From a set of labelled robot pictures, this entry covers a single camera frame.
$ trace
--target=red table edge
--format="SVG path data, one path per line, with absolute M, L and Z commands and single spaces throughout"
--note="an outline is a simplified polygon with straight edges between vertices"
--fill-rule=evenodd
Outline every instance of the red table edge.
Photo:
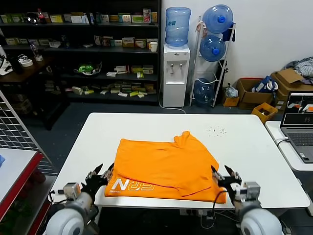
M 35 221 L 33 222 L 27 235 L 36 235 L 37 234 L 37 231 L 40 228 L 41 223 L 43 222 L 45 215 L 47 214 L 50 206 L 51 206 L 51 203 L 48 200 L 46 200 L 44 202 L 41 210 L 39 211 Z
M 4 215 L 12 205 L 13 201 L 23 188 L 24 184 L 30 177 L 31 173 L 35 170 L 38 163 L 43 158 L 43 154 L 37 152 L 35 156 L 30 160 L 28 165 L 25 167 L 24 171 L 21 173 L 21 175 L 16 180 L 15 184 L 12 186 L 10 191 L 6 194 L 3 201 L 0 204 L 0 221 L 3 219 Z

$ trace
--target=black shelving unit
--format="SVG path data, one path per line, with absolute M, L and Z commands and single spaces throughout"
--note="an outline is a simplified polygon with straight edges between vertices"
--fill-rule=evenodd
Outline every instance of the black shelving unit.
M 78 102 L 138 102 L 157 104 L 157 94 L 160 83 L 160 42 L 161 42 L 161 0 L 107 0 L 88 4 L 63 1 L 62 7 L 57 7 L 50 1 L 40 2 L 40 7 L 44 12 L 50 14 L 66 14 L 72 11 L 84 11 L 86 13 L 117 14 L 119 12 L 141 12 L 143 8 L 150 8 L 151 12 L 157 12 L 157 23 L 47 23 L 47 24 L 28 24 L 28 23 L 0 23 L 0 28 L 6 38 L 51 38 L 61 40 L 61 35 L 66 35 L 70 41 L 70 48 L 52 48 L 39 46 L 43 56 L 53 56 L 59 61 L 57 76 L 62 81 L 75 86 L 97 84 L 104 85 L 115 81 L 142 82 L 155 84 L 156 94 L 149 94 L 143 98 L 139 97 L 120 97 L 117 94 L 107 93 L 102 95 L 99 91 L 89 95 L 77 95 L 67 93 L 71 101 Z M 0 14 L 16 12 L 34 12 L 38 8 L 38 3 L 30 2 L 21 6 L 3 6 Z M 135 38 L 158 38 L 158 51 L 151 52 L 147 48 L 125 48 L 125 47 L 82 47 L 83 44 L 93 43 L 93 36 L 113 36 L 114 39 L 123 37 Z M 7 54 L 26 54 L 31 55 L 29 45 L 3 45 L 0 44 Z M 102 61 L 102 71 L 97 76 L 84 76 L 73 73 L 79 63 Z M 154 74 L 145 74 L 143 79 L 138 79 L 136 74 L 118 74 L 116 78 L 107 77 L 106 73 L 113 71 L 115 66 L 121 65 L 153 65 Z

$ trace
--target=laptop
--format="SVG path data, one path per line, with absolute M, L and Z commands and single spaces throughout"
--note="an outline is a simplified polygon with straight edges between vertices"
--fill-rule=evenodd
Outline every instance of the laptop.
M 280 128 L 302 161 L 313 163 L 313 91 L 289 93 Z

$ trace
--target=white cup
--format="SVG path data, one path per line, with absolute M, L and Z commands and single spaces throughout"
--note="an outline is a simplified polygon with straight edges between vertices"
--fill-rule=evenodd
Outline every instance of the white cup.
M 157 42 L 150 42 L 151 51 L 156 52 L 157 51 Z

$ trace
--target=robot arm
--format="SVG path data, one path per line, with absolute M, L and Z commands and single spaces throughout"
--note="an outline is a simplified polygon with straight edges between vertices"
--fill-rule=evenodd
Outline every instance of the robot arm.
M 241 186 L 242 179 L 237 172 L 225 165 L 230 176 L 222 176 L 212 167 L 213 177 L 219 187 L 224 187 L 236 214 L 240 220 L 243 235 L 281 235 L 282 226 L 278 218 L 271 212 L 263 209 L 258 198 L 261 187 L 256 182 L 245 182 Z
M 98 228 L 94 222 L 99 210 L 93 204 L 99 188 L 107 185 L 112 177 L 113 164 L 103 175 L 97 175 L 102 165 L 98 166 L 86 177 L 81 192 L 66 193 L 67 198 L 74 201 L 66 204 L 66 207 L 56 212 L 49 220 L 46 227 L 46 235 L 81 235 L 84 229 L 98 234 Z M 230 176 L 222 176 L 212 167 L 213 177 L 218 186 L 227 190 L 230 200 L 235 207 L 236 214 L 241 223 L 243 235 L 281 235 L 282 226 L 278 218 L 269 211 L 261 208 L 258 200 L 261 187 L 256 182 L 245 182 L 241 186 L 242 179 L 237 172 L 225 166 Z
M 86 184 L 82 184 L 81 191 L 76 187 L 77 184 L 68 184 L 70 186 L 64 190 L 67 200 L 74 201 L 66 204 L 64 209 L 52 216 L 46 227 L 46 235 L 81 235 L 85 228 L 91 230 L 93 234 L 99 233 L 99 228 L 94 222 L 99 209 L 93 203 L 99 188 L 108 185 L 113 166 L 114 164 L 103 175 L 98 175 L 102 164 L 90 172 L 85 179 Z

